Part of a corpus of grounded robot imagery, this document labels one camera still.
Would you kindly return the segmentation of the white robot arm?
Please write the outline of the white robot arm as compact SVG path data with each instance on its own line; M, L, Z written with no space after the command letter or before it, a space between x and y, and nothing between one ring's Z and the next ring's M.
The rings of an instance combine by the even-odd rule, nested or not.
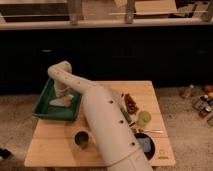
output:
M108 171L153 171L110 89L73 75L67 61L48 68L54 80L81 93L85 117Z

